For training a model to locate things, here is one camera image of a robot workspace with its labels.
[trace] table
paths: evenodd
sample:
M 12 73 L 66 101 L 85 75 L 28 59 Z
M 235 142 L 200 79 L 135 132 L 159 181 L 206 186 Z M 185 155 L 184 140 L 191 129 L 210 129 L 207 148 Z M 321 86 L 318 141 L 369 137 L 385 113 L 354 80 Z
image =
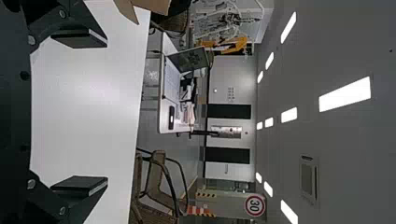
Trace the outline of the table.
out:
M 180 114 L 180 119 L 175 119 L 174 121 L 174 129 L 169 130 L 169 106 L 175 106 L 175 103 L 168 99 L 163 99 L 163 83 L 164 83 L 164 55 L 169 55 L 177 52 L 175 45 L 172 43 L 172 40 L 165 33 L 158 33 L 155 36 L 151 37 L 152 41 L 150 41 L 150 46 L 148 50 L 160 50 L 163 54 L 148 55 L 149 60 L 159 60 L 159 84 L 155 86 L 151 86 L 153 88 L 158 88 L 158 94 L 154 97 L 144 98 L 147 100 L 155 100 L 158 101 L 158 109 L 154 109 L 158 112 L 158 132 L 159 133 L 187 133 L 191 131 L 189 124 L 182 122 L 183 113 Z
M 51 39 L 33 57 L 31 169 L 51 186 L 71 175 L 108 177 L 85 224 L 127 224 L 149 11 L 140 25 L 112 0 L 86 1 L 107 49 L 70 49 Z

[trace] speed limit sign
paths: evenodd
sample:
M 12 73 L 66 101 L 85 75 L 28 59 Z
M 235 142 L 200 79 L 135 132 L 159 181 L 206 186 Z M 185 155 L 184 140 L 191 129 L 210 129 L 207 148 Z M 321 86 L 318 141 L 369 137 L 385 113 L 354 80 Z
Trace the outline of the speed limit sign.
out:
M 245 201 L 245 210 L 251 217 L 260 217 L 265 211 L 263 197 L 253 195 Z

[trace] white wall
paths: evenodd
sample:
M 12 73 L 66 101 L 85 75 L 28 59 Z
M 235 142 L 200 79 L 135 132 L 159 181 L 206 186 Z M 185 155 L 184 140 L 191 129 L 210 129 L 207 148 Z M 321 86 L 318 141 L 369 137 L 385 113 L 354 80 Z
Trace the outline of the white wall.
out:
M 276 1 L 258 70 L 272 51 L 276 59 L 258 88 L 258 119 L 278 118 L 295 105 L 299 118 L 257 135 L 257 170 L 275 194 L 268 223 L 289 223 L 281 199 L 299 223 L 394 223 L 394 8 L 385 0 Z M 280 45 L 294 10 L 297 23 Z M 371 100 L 318 112 L 320 95 L 367 76 L 374 78 Z M 318 208 L 300 195 L 303 153 L 319 159 Z
M 31 168 L 51 186 L 71 175 L 107 176 L 109 187 L 85 223 L 126 224 L 149 30 L 112 1 L 87 2 L 107 49 L 69 49 L 51 39 L 33 64 Z
M 234 174 L 234 180 L 254 181 L 254 162 L 255 162 L 255 130 L 256 130 L 256 62 L 255 56 L 217 56 L 210 75 L 209 103 L 210 104 L 229 104 L 229 105 L 251 105 L 251 119 L 208 119 L 208 130 L 212 125 L 219 126 L 242 126 L 241 139 L 223 139 L 207 137 L 208 147 L 239 147 L 250 148 L 250 164 L 238 164 L 246 166 L 243 174 Z M 228 88 L 233 87 L 233 102 L 227 99 Z M 207 169 L 206 174 L 211 177 L 216 176 L 217 168 L 211 171 Z

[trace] rectangular ceiling light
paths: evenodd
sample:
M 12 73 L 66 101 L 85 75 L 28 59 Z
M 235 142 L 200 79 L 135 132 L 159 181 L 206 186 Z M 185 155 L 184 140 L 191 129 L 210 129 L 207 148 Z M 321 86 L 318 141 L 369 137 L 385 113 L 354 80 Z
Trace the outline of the rectangular ceiling light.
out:
M 261 130 L 262 129 L 262 122 L 257 123 L 256 129 L 257 130 Z
M 280 210 L 282 210 L 283 214 L 285 214 L 291 224 L 298 224 L 298 216 L 283 200 L 280 202 Z
M 286 122 L 289 122 L 289 121 L 297 119 L 297 116 L 298 116 L 297 115 L 297 107 L 294 107 L 294 108 L 292 108 L 290 110 L 287 110 L 287 111 L 283 112 L 280 115 L 280 121 L 282 123 L 286 123 Z
M 272 53 L 270 54 L 270 56 L 268 57 L 267 62 L 265 63 L 265 70 L 268 70 L 268 68 L 271 66 L 271 63 L 272 63 L 272 61 L 274 60 L 274 58 L 275 58 L 275 55 L 274 55 L 274 53 L 272 52 Z
M 371 98 L 370 77 L 353 82 L 335 91 L 319 97 L 319 111 L 335 109 L 344 105 L 355 104 Z
M 259 181 L 259 183 L 262 182 L 262 176 L 259 173 L 256 173 L 256 179 Z
M 262 78 L 264 77 L 264 72 L 261 71 L 259 76 L 257 77 L 257 83 L 260 83 L 262 81 Z
M 272 198 L 274 192 L 273 192 L 272 187 L 268 184 L 267 181 L 264 182 L 264 189 L 265 189 L 265 191 L 267 192 L 267 194 Z
M 269 118 L 265 120 L 265 128 L 274 126 L 274 118 Z
M 285 27 L 285 30 L 283 30 L 282 35 L 280 36 L 280 43 L 283 44 L 286 40 L 286 38 L 288 37 L 291 29 L 293 29 L 294 24 L 297 22 L 297 13 L 294 12 L 291 15 L 291 18 L 288 22 L 288 24 Z

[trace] metal frame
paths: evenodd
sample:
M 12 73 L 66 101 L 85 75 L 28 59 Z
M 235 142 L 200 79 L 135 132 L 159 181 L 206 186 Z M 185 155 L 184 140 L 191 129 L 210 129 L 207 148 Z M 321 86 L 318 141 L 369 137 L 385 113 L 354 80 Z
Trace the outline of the metal frame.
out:
M 0 35 L 0 223 L 83 223 L 106 191 L 107 181 L 97 182 L 100 188 L 87 195 L 92 180 L 72 177 L 76 182 L 67 179 L 71 185 L 65 188 L 79 191 L 80 197 L 61 197 L 29 170 L 30 53 L 60 30 L 82 30 L 84 36 L 67 35 L 63 41 L 55 38 L 72 48 L 105 48 L 106 35 L 82 0 L 0 1 L 0 27 L 4 31 Z M 95 31 L 102 42 L 90 31 Z M 83 191 L 76 191 L 81 185 Z
M 152 152 L 146 151 L 146 150 L 138 148 L 138 147 L 136 148 L 136 150 L 140 151 L 140 152 L 143 152 L 143 153 L 147 153 L 149 155 L 152 155 Z M 184 211 L 180 211 L 180 208 L 178 206 L 177 197 L 176 197 L 176 194 L 175 194 L 175 189 L 173 187 L 172 179 L 171 179 L 171 176 L 170 176 L 169 171 L 166 168 L 166 166 L 163 166 L 162 164 L 159 164 L 158 162 L 151 160 L 151 157 L 146 157 L 146 158 L 143 157 L 144 161 L 153 162 L 154 164 L 161 166 L 161 168 L 163 169 L 163 173 L 165 175 L 166 181 L 168 182 L 169 189 L 171 190 L 172 198 L 174 199 L 174 202 L 175 202 L 175 208 L 176 208 L 175 211 L 177 211 L 177 213 L 180 213 L 180 214 L 183 214 L 183 213 L 187 214 L 188 209 L 189 209 L 190 197 L 189 197 L 189 190 L 188 190 L 188 187 L 187 187 L 186 177 L 184 176 L 184 172 L 183 172 L 183 167 L 181 166 L 180 162 L 178 162 L 178 161 L 175 161 L 175 160 L 170 159 L 170 158 L 165 158 L 165 159 L 167 161 L 170 161 L 170 162 L 173 162 L 174 164 L 176 164 L 177 167 L 180 170 L 181 178 L 183 180 L 184 190 L 186 192 L 186 208 L 185 208 Z M 147 194 L 146 190 L 142 191 L 140 196 L 139 196 L 139 198 L 143 198 L 146 194 Z

